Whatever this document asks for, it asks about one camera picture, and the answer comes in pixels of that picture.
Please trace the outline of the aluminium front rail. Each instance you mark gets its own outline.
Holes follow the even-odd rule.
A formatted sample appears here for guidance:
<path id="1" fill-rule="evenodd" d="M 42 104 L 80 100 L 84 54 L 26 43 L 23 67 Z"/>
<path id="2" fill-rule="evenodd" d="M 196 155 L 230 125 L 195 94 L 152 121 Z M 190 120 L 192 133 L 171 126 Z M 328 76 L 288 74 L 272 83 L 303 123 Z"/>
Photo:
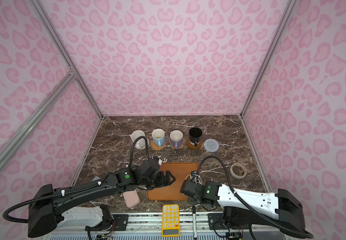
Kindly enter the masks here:
<path id="1" fill-rule="evenodd" d="M 287 240 L 279 230 L 254 225 L 251 228 L 225 227 L 222 212 L 180 212 L 168 218 L 167 212 L 114 213 L 114 229 L 86 231 L 83 223 L 93 224 L 92 214 L 78 208 L 67 221 L 43 240 Z"/>

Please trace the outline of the black marker pen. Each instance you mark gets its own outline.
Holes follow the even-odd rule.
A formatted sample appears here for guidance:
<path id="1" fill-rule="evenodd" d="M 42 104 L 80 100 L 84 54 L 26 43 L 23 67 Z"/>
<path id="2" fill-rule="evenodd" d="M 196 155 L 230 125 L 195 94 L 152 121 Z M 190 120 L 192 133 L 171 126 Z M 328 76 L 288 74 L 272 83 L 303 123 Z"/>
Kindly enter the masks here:
<path id="1" fill-rule="evenodd" d="M 192 217 L 193 217 L 193 239 L 198 239 L 198 233 L 197 233 L 197 219 L 196 219 L 196 206 L 192 206 Z"/>

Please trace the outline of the black mug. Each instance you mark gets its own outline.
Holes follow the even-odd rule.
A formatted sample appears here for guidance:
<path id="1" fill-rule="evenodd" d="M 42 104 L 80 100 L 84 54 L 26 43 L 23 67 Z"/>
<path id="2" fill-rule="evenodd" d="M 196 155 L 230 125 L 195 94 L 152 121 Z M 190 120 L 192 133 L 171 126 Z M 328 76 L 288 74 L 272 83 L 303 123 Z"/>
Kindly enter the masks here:
<path id="1" fill-rule="evenodd" d="M 189 130 L 189 141 L 194 147 L 197 147 L 201 141 L 203 131 L 200 128 L 191 128 Z"/>

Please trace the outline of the white mug purple handle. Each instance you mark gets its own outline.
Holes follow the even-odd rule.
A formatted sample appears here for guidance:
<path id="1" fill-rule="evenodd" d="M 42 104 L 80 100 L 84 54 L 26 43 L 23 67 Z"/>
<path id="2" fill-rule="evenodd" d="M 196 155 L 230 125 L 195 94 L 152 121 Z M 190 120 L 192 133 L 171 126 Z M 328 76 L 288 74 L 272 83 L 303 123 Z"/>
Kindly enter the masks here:
<path id="1" fill-rule="evenodd" d="M 174 141 L 180 141 L 183 137 L 183 133 L 179 130 L 174 130 L 170 133 L 170 139 Z"/>

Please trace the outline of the yellow calculator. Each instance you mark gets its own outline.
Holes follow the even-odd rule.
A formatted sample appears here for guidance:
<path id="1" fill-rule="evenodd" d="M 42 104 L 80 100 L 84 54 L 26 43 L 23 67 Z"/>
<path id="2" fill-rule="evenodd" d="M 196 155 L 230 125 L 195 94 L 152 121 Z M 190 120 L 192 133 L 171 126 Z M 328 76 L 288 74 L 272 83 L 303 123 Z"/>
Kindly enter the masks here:
<path id="1" fill-rule="evenodd" d="M 179 205 L 164 205 L 162 209 L 162 237 L 178 237 L 180 234 Z"/>

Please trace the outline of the white speckled mug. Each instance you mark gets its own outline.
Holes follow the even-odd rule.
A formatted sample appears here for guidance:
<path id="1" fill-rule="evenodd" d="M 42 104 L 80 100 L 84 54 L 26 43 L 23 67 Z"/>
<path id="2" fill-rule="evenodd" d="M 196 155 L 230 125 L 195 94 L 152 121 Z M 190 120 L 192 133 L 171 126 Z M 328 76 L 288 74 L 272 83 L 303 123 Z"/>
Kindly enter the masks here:
<path id="1" fill-rule="evenodd" d="M 145 149 L 146 146 L 149 144 L 149 140 L 145 140 L 143 137 L 145 137 L 144 131 L 136 130 L 132 132 L 131 139 L 135 143 L 135 148 L 138 150 Z"/>

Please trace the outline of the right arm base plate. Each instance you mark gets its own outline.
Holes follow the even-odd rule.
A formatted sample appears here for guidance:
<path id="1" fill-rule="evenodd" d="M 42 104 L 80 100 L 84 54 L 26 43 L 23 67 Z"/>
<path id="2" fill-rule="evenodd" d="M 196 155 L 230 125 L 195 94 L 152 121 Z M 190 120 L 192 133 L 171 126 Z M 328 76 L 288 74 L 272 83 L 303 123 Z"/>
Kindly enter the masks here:
<path id="1" fill-rule="evenodd" d="M 248 230 L 248 216 L 237 213 L 210 213 L 208 214 L 209 228 L 211 230 Z"/>

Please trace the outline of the brown wooden round coaster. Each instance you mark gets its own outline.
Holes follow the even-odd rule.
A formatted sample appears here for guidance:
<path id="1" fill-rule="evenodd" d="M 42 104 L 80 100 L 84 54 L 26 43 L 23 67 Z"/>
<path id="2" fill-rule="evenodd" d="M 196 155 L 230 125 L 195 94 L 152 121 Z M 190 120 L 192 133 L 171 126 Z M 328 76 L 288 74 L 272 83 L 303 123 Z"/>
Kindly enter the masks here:
<path id="1" fill-rule="evenodd" d="M 187 144 L 188 148 L 196 150 L 196 149 L 199 149 L 203 145 L 203 141 L 200 140 L 200 142 L 197 143 L 197 145 L 195 145 L 188 139 L 186 141 L 186 144 Z"/>

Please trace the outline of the light blue mug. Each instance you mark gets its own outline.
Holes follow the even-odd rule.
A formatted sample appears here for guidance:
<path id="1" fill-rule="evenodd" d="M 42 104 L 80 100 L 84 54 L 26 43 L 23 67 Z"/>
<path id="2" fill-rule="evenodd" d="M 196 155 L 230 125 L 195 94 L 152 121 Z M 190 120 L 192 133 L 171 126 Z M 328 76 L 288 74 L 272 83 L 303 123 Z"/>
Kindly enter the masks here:
<path id="1" fill-rule="evenodd" d="M 154 143 L 158 147 L 162 147 L 165 143 L 165 131 L 162 129 L 155 129 L 152 131 L 152 137 Z"/>

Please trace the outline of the grey knitted round coaster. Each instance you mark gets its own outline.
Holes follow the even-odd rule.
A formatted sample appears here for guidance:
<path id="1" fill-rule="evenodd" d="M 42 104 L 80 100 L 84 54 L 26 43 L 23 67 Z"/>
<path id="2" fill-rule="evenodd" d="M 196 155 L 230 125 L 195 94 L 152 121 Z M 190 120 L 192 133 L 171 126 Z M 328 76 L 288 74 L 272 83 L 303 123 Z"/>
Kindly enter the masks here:
<path id="1" fill-rule="evenodd" d="M 215 139 L 207 139 L 204 141 L 204 148 L 209 153 L 215 153 L 219 150 L 220 144 Z"/>

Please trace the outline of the pink pencil case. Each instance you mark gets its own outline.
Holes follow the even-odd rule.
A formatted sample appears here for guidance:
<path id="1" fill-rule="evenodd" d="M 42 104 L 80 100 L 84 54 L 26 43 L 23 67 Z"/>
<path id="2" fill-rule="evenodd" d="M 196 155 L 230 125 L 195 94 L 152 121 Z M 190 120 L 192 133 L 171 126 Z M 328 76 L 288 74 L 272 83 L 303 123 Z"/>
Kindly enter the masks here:
<path id="1" fill-rule="evenodd" d="M 140 202 L 140 197 L 136 190 L 124 192 L 123 193 L 124 201 L 129 209 L 134 209 Z"/>

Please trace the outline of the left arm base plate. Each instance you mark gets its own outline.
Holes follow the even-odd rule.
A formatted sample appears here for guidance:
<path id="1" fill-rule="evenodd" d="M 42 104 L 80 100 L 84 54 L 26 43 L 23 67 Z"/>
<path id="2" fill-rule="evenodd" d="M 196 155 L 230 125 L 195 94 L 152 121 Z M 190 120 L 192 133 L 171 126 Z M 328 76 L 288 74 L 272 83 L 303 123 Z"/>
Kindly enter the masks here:
<path id="1" fill-rule="evenodd" d="M 103 216 L 98 224 L 93 227 L 85 226 L 86 232 L 98 231 L 125 231 L 129 215 L 127 214 L 114 214 L 112 215 L 107 208 L 101 208 Z"/>

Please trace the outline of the cork paw-shaped coaster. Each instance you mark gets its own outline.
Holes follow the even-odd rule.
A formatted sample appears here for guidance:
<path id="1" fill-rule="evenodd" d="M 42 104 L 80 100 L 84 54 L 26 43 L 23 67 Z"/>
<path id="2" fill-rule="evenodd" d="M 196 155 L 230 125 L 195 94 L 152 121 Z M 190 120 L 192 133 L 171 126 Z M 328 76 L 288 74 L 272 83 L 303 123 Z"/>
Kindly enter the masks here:
<path id="1" fill-rule="evenodd" d="M 180 141 L 174 141 L 172 139 L 169 139 L 169 141 L 170 141 L 171 149 L 173 149 L 173 150 L 180 150 L 180 149 L 184 148 L 186 139 L 182 138 Z"/>

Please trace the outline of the masking tape roll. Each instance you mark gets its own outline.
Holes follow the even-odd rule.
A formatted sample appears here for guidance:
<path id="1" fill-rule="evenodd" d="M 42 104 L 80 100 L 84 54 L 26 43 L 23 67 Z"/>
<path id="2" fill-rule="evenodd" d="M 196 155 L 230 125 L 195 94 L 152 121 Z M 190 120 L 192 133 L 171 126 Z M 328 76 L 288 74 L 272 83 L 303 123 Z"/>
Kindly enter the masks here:
<path id="1" fill-rule="evenodd" d="M 230 174 L 235 179 L 243 179 L 247 175 L 247 169 L 243 164 L 234 163 L 230 167 Z"/>

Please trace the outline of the rattan woven round coaster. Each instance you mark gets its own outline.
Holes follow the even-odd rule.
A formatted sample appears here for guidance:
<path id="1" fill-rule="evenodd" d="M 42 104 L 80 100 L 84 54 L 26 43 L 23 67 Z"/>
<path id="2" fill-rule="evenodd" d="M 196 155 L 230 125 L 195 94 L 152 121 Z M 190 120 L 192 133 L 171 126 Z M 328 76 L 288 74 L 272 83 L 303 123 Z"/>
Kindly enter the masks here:
<path id="1" fill-rule="evenodd" d="M 163 143 L 161 147 L 159 147 L 158 144 L 156 144 L 154 141 L 151 141 L 151 148 L 155 151 L 160 151 L 166 147 L 166 142 Z"/>

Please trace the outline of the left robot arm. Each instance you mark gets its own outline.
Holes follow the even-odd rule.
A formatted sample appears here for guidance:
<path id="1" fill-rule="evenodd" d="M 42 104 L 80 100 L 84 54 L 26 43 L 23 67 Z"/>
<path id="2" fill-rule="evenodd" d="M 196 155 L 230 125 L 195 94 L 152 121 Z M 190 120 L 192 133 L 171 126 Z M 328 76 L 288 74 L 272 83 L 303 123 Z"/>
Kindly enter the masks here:
<path id="1" fill-rule="evenodd" d="M 160 166 L 122 168 L 104 178 L 73 187 L 54 189 L 51 184 L 42 186 L 29 205 L 28 237 L 37 238 L 52 232 L 64 220 L 62 213 L 80 204 L 134 191 L 170 186 L 176 178 Z"/>

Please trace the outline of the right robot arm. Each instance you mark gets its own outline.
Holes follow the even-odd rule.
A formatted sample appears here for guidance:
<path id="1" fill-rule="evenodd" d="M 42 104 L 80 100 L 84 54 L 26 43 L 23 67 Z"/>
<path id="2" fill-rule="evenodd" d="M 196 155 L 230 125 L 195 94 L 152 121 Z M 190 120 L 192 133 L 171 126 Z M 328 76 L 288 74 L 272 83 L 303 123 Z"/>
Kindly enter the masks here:
<path id="1" fill-rule="evenodd" d="M 205 185 L 185 180 L 180 192 L 206 208 L 223 208 L 223 223 L 231 228 L 244 225 L 265 225 L 283 234 L 313 238 L 305 229 L 303 206 L 289 191 L 256 193 L 231 189 L 226 184 L 207 181 Z"/>

